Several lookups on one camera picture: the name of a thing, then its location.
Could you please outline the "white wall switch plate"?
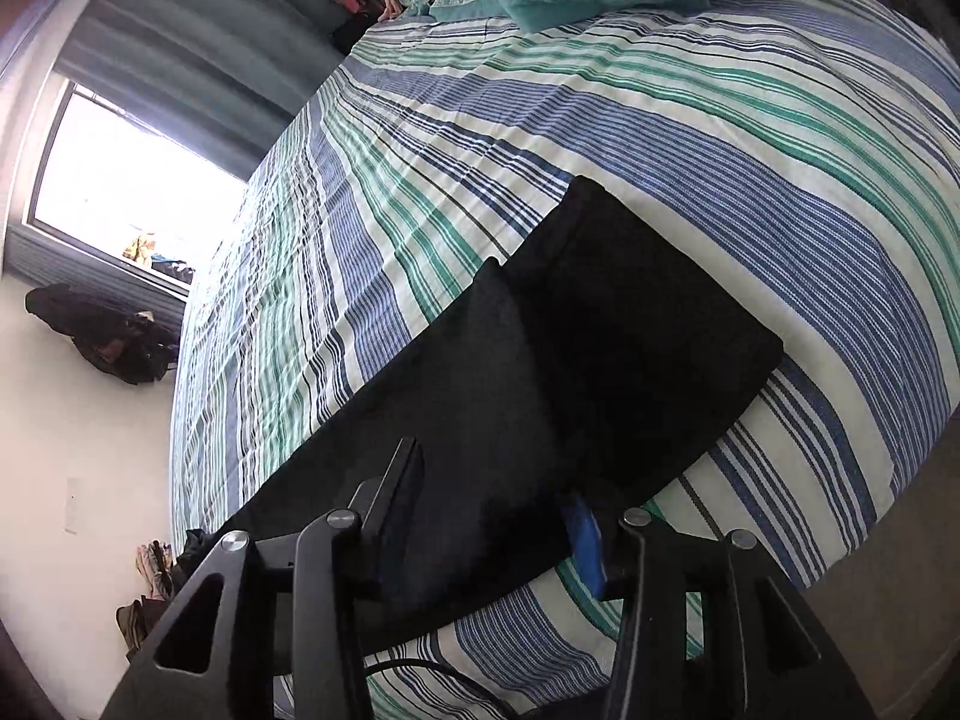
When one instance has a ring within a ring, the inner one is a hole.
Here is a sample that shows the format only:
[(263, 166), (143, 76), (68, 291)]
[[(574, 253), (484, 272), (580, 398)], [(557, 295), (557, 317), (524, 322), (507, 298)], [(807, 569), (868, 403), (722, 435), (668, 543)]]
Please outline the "white wall switch plate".
[(78, 478), (68, 478), (65, 483), (64, 530), (71, 535), (78, 533), (78, 515), (80, 515), (80, 488)]

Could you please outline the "blue curtain right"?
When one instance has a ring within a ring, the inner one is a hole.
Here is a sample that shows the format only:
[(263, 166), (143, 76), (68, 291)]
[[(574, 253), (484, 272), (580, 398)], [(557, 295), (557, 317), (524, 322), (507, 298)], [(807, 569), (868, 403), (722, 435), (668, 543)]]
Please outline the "blue curtain right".
[(245, 179), (342, 60), (335, 0), (91, 0), (55, 68)]

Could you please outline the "colourful folded clothes stack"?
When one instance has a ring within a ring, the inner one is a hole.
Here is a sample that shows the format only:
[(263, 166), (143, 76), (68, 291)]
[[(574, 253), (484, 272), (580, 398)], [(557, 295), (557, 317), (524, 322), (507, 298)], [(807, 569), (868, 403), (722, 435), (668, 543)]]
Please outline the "colourful folded clothes stack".
[(169, 544), (156, 539), (139, 544), (135, 553), (135, 569), (142, 579), (142, 593), (128, 605), (119, 606), (114, 613), (128, 661), (132, 661), (135, 653), (142, 648), (176, 594), (172, 577), (174, 559)]

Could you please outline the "blue curtain left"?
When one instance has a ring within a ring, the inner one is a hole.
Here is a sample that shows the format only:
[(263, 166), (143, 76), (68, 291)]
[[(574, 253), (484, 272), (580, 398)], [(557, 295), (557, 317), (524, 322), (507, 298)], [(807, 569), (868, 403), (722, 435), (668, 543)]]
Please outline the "blue curtain left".
[(189, 286), (128, 260), (91, 254), (25, 224), (7, 227), (3, 265), (34, 286), (70, 284), (130, 310), (149, 310), (153, 319), (179, 332)]

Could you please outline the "striped bed with cover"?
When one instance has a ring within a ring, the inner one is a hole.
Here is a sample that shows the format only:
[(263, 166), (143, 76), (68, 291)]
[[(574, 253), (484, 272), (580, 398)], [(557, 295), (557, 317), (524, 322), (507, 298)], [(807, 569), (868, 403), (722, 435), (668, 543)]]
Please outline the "striped bed with cover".
[(174, 528), (226, 525), (578, 176), (786, 346), (652, 510), (747, 528), (799, 587), (857, 550), (958, 403), (957, 62), (875, 0), (366, 32), (190, 289)]

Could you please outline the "black pants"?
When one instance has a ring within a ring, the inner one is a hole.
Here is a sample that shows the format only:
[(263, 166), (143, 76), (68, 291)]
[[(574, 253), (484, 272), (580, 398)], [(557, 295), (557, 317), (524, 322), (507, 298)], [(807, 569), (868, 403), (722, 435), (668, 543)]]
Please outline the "black pants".
[(475, 613), (569, 553), (566, 511), (619, 515), (703, 457), (784, 358), (778, 335), (594, 181), (314, 431), (233, 517), (295, 533), (420, 444), (366, 650)]

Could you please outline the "blue curtain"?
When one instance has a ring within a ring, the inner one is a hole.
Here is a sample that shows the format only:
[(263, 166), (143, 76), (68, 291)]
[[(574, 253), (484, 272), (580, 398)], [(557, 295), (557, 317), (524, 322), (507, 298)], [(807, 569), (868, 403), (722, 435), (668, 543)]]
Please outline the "blue curtain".
[(342, 60), (335, 0), (91, 0), (55, 68), (245, 179)]
[(7, 227), (3, 265), (34, 286), (70, 284), (130, 310), (149, 310), (153, 319), (179, 332), (189, 286), (128, 260), (91, 254), (25, 224)]

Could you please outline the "dark coats on rack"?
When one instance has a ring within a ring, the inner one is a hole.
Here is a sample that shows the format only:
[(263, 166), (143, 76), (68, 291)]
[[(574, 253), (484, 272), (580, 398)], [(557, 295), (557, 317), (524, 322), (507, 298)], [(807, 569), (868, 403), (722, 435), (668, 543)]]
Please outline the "dark coats on rack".
[(142, 312), (57, 283), (28, 291), (28, 314), (67, 337), (99, 372), (128, 385), (160, 382), (179, 360), (179, 337)]

